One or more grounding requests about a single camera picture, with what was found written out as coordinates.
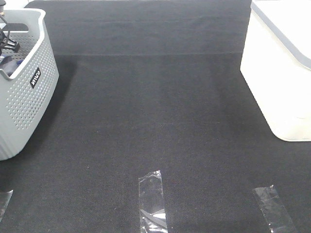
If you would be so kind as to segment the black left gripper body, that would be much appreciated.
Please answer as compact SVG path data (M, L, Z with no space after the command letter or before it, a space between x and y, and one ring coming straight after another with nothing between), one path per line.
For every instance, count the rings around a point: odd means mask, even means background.
M11 50L18 52L20 45L17 41L10 38L10 31L7 34L4 33L3 29L0 30L0 50Z

